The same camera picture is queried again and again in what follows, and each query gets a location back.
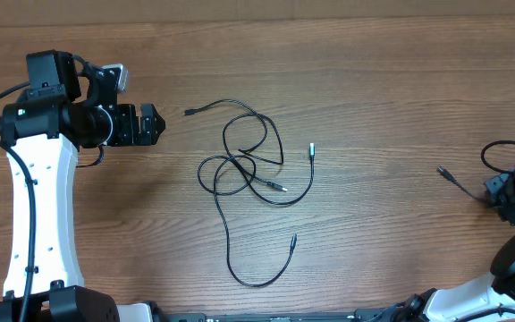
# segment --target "black cable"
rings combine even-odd
[[[482,148],[482,151],[480,152],[480,159],[482,160],[482,163],[491,170],[494,170],[501,174],[513,174],[514,173],[513,171],[502,170],[500,168],[497,168],[497,167],[491,165],[490,163],[488,163],[488,161],[486,161],[486,158],[485,158],[485,153],[489,148],[491,148],[493,146],[497,146],[497,145],[506,145],[506,144],[515,145],[515,140],[497,140],[497,141],[487,144],[484,148]],[[486,200],[484,198],[477,197],[477,196],[473,195],[472,193],[470,193],[470,191],[466,190],[466,188],[464,188],[456,179],[454,179],[454,177],[452,176],[452,174],[450,172],[448,172],[448,170],[444,169],[441,166],[438,166],[438,168],[436,170],[444,178],[446,178],[446,180],[454,183],[462,191],[466,192],[466,194],[468,194],[470,197],[472,197],[472,199],[481,201],[481,202],[486,202]]]
[[[22,89],[24,87],[29,86],[29,82],[24,82],[22,84],[16,85],[3,93],[0,94],[0,99],[6,97],[7,95],[13,93],[18,89]],[[25,267],[25,271],[27,273],[27,277],[25,280],[25,292],[23,293],[23,303],[21,305],[21,313],[19,316],[19,321],[24,322],[28,313],[29,306],[29,296],[31,294],[31,286],[33,285],[33,273],[35,271],[35,228],[36,228],[36,212],[35,212],[35,191],[33,188],[33,180],[31,179],[31,174],[29,169],[12,148],[6,147],[3,142],[0,140],[0,148],[5,150],[5,152],[9,153],[10,156],[17,162],[19,168],[25,175],[25,183],[27,185],[27,193],[29,195],[29,212],[30,212],[30,220],[29,220],[29,253],[27,257],[27,266]]]
[[[491,170],[494,170],[496,172],[499,172],[501,174],[513,174],[513,171],[506,171],[506,170],[502,170],[502,169],[499,169],[495,166],[492,166],[488,163],[488,161],[486,161],[485,159],[485,156],[484,154],[486,153],[486,151],[493,147],[493,146],[497,146],[497,145],[505,145],[505,144],[510,144],[510,145],[515,145],[515,140],[497,140],[497,141],[494,141],[488,145],[486,145],[483,149],[482,149],[482,152],[480,152],[480,159],[482,159],[482,163],[488,167],[489,169]]]
[[[82,64],[82,70],[77,73],[77,76],[84,77],[89,80],[90,97],[87,96],[87,99],[82,101],[81,107],[95,106],[98,101],[98,79],[94,69],[97,69],[97,72],[103,72],[103,69],[87,62],[79,55],[72,55],[72,59]]]
[[[472,199],[477,200],[477,201],[485,201],[484,198],[477,197],[477,196],[473,195],[470,191],[466,190],[466,188],[464,188],[460,184],[460,182],[458,182],[456,179],[454,179],[454,177],[452,176],[452,174],[450,172],[448,172],[448,170],[444,169],[441,166],[438,166],[436,168],[436,171],[438,171],[439,174],[441,174],[444,178],[446,178],[446,180],[456,184],[457,187],[459,187],[462,191],[466,192],[466,194],[468,194],[470,197],[472,197]]]
[[[98,148],[98,157],[95,162],[91,163],[90,165],[77,165],[77,167],[91,167],[95,165],[99,165],[101,162],[103,162],[103,159],[105,158],[105,150],[103,149],[103,146],[97,146]]]
[[[204,161],[202,161],[202,163],[200,163],[200,166],[198,167],[198,182],[200,183],[200,185],[202,186],[202,188],[206,191],[208,191],[209,193],[212,193],[214,195],[214,202],[215,202],[215,206],[216,208],[218,209],[218,213],[220,214],[220,217],[222,218],[222,221],[224,222],[224,229],[225,229],[225,237],[226,237],[226,263],[228,265],[228,269],[230,270],[230,274],[232,275],[232,277],[240,284],[244,285],[244,286],[248,286],[248,287],[263,287],[263,286],[267,286],[267,285],[270,285],[272,284],[273,282],[275,282],[275,280],[277,280],[282,274],[283,272],[285,271],[285,269],[287,268],[287,266],[289,266],[290,264],[290,261],[291,261],[291,256],[293,255],[293,251],[295,250],[295,246],[297,244],[297,234],[294,234],[292,237],[291,237],[291,245],[290,245],[290,253],[289,253],[289,256],[287,258],[287,261],[285,262],[285,265],[283,266],[283,268],[279,271],[279,273],[277,273],[277,275],[275,275],[272,279],[270,279],[269,281],[267,282],[264,282],[264,283],[261,283],[261,284],[249,284],[249,283],[246,283],[246,282],[243,282],[240,280],[240,278],[238,276],[236,276],[236,274],[233,272],[233,269],[232,269],[232,265],[230,263],[230,230],[228,228],[228,224],[225,220],[225,216],[224,216],[224,212],[222,211],[221,207],[220,207],[220,203],[218,201],[218,196],[232,196],[242,190],[244,190],[245,188],[249,187],[251,189],[251,191],[256,195],[258,196],[260,199],[262,199],[263,201],[269,203],[269,204],[272,204],[272,205],[276,205],[276,206],[288,206],[288,205],[292,205],[292,204],[295,204],[297,202],[299,202],[301,199],[303,199],[303,197],[305,197],[305,195],[309,192],[309,189],[311,189],[311,186],[313,185],[313,177],[314,177],[314,174],[315,174],[315,167],[314,167],[314,160],[315,160],[315,147],[313,145],[313,143],[311,143],[310,145],[310,148],[309,148],[309,156],[310,156],[310,164],[311,164],[311,177],[309,179],[309,185],[308,187],[303,191],[303,193],[297,197],[296,199],[293,199],[293,200],[290,200],[290,201],[283,201],[283,202],[280,202],[280,201],[273,201],[273,200],[270,200],[270,199],[267,199],[265,198],[264,196],[262,196],[261,194],[259,194],[255,189],[254,187],[252,186],[252,182],[254,179],[272,187],[272,188],[275,188],[279,191],[287,191],[282,185],[279,185],[277,183],[274,183],[274,182],[269,182],[267,180],[264,180],[264,179],[261,179],[261,178],[258,178],[256,176],[256,171],[257,171],[257,167],[256,167],[256,161],[254,161],[253,159],[256,159],[256,160],[260,160],[260,161],[264,161],[264,162],[267,162],[267,163],[271,163],[271,164],[275,164],[275,165],[282,165],[283,164],[283,146],[282,146],[282,140],[279,136],[279,132],[277,130],[277,128],[275,127],[275,124],[274,122],[272,121],[272,119],[270,119],[269,117],[263,115],[263,114],[259,114],[258,112],[254,111],[251,107],[249,107],[248,105],[238,101],[238,100],[234,100],[234,99],[221,99],[221,100],[218,100],[218,101],[215,101],[214,103],[211,103],[207,106],[203,106],[201,108],[198,108],[198,109],[190,109],[190,110],[186,110],[184,111],[184,115],[193,115],[195,113],[199,113],[199,112],[203,112],[203,111],[206,111],[208,109],[210,109],[211,107],[217,105],[217,104],[220,104],[220,103],[234,103],[234,104],[237,104],[239,106],[242,106],[242,107],[245,107],[247,108],[251,113],[249,114],[242,114],[242,115],[239,115],[239,116],[236,116],[234,117],[233,119],[231,119],[230,122],[228,122],[225,126],[224,126],[224,129],[222,131],[222,138],[223,138],[223,142],[224,142],[224,149],[226,151],[226,154],[227,156],[213,156],[213,157],[209,157],[207,159],[205,159]],[[228,149],[228,144],[227,144],[227,141],[226,141],[226,138],[225,138],[225,132],[226,130],[228,129],[228,127],[235,121],[243,118],[243,117],[248,117],[248,116],[255,116],[258,118],[258,120],[262,123],[262,125],[264,126],[264,136],[263,138],[261,139],[261,141],[254,145],[252,148],[248,148],[248,149],[238,149],[238,151],[240,151],[243,155],[239,155],[239,156],[234,156],[232,155],[232,153],[230,152],[230,150]],[[275,131],[275,136],[277,137],[277,141],[278,141],[278,144],[279,144],[279,148],[280,148],[280,161],[277,162],[277,161],[272,161],[272,160],[268,160],[268,159],[264,159],[262,157],[257,157],[253,154],[251,154],[251,152],[253,152],[254,150],[256,150],[267,138],[267,124],[266,124],[266,121],[268,121],[272,127],[274,128],[274,131]],[[214,159],[223,159],[224,161],[222,162],[222,164],[220,164],[218,166],[218,168],[216,169],[215,173],[214,173],[214,184],[213,184],[213,189],[209,189],[203,182],[202,182],[202,178],[201,178],[201,171],[202,171],[202,167],[210,160],[214,160]],[[248,159],[251,164],[252,164],[252,167],[253,167],[253,170],[250,172],[248,171],[246,168],[244,168],[238,161],[237,159],[240,159],[240,158],[244,158],[244,159]],[[241,176],[244,178],[245,180],[245,183],[238,189],[234,190],[234,191],[228,191],[228,192],[218,192],[217,190],[217,182],[218,182],[218,177],[219,177],[219,174],[220,174],[220,170],[222,170],[222,168],[224,167],[225,164],[227,164],[228,162],[231,162],[232,164],[234,164],[234,166],[238,169],[238,171],[240,171],[241,173]]]
[[[489,316],[492,314],[498,314],[501,317],[502,314],[504,314],[504,313],[511,313],[511,314],[515,315],[515,309],[507,309],[507,308],[503,308],[503,307],[498,307],[496,309],[488,309],[483,312],[473,314],[471,316],[467,316],[465,318],[459,318],[457,321],[458,322],[469,322],[474,319],[483,318],[483,317],[486,317],[486,316]]]

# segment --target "table surface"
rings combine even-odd
[[[24,56],[65,50],[94,64],[124,63],[119,102],[152,102],[167,123],[147,148],[107,148],[74,186],[77,252],[87,287],[118,303],[153,300],[167,312],[351,311],[404,301],[488,271],[515,233],[435,171],[443,165],[475,193],[494,175],[478,157],[515,140],[515,16],[216,22],[0,29],[0,92],[27,79]],[[291,235],[299,240],[273,285],[237,284],[224,227],[198,164],[223,155],[237,98],[276,121],[285,165],[258,172],[301,194],[308,144],[316,178],[298,204],[276,208],[249,191],[221,198],[232,265],[249,282],[274,275]],[[0,104],[12,102],[8,97]],[[259,140],[256,120],[235,123],[232,148]],[[275,157],[274,136],[257,151]],[[96,156],[83,150],[81,163]],[[489,159],[515,161],[515,148]],[[213,169],[203,172],[211,183]],[[221,189],[241,184],[228,171]],[[11,254],[12,185],[0,150],[0,295]]]

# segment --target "usb connector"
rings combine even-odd
[[[197,112],[197,110],[195,110],[195,109],[189,109],[189,110],[184,111],[184,116],[194,115],[196,112]]]
[[[287,188],[284,188],[281,184],[277,184],[274,182],[266,182],[266,184],[274,189],[277,189],[279,191],[285,191],[287,192]]]
[[[293,237],[291,237],[291,246],[290,246],[290,252],[293,252],[295,250],[295,246],[297,245],[297,234],[294,233]]]

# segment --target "cable connector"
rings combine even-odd
[[[291,237],[291,247],[290,247],[291,251],[295,250],[295,245],[297,245],[297,234],[296,233],[294,233],[293,237]]]
[[[266,184],[274,189],[277,189],[279,191],[285,191],[287,192],[287,188],[284,188],[281,184],[277,184],[275,182],[266,182]]]
[[[450,181],[450,182],[455,182],[456,179],[454,179],[454,177],[452,176],[451,173],[448,172],[448,170],[444,169],[443,167],[441,166],[438,166],[436,168],[436,171],[438,171],[438,173],[443,176],[446,180]]]
[[[448,170],[444,169],[443,167],[441,166],[438,166],[436,168],[436,171],[438,171],[438,173],[444,177],[444,179],[448,180],[449,182],[452,182],[454,183],[457,187],[459,187],[462,191],[464,191],[467,195],[469,195],[472,199],[474,200],[477,200],[477,201],[480,201],[480,202],[486,202],[486,200],[484,198],[480,198],[480,197],[477,197],[475,195],[473,195],[470,191],[466,190],[466,188],[464,188],[460,182],[458,182],[456,179],[454,179],[454,177],[452,176],[451,173],[448,172]]]
[[[197,112],[197,110],[192,108],[192,109],[184,111],[184,116],[194,115],[196,112]]]

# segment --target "cable plug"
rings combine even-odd
[[[184,116],[188,116],[188,115],[194,115],[197,111],[195,109],[189,109],[189,110],[186,110],[184,111]]]
[[[275,182],[266,182],[266,184],[276,190],[287,192],[287,188],[284,188],[281,184],[277,184]]]
[[[290,247],[291,252],[293,252],[293,250],[295,250],[295,245],[297,245],[297,234],[296,233],[294,233],[293,237],[291,237],[291,247]]]
[[[438,171],[438,173],[444,177],[444,179],[448,180],[449,182],[456,182],[456,179],[454,179],[454,177],[452,176],[451,173],[448,172],[448,170],[444,169],[443,167],[441,166],[438,166],[436,168],[436,171]]]

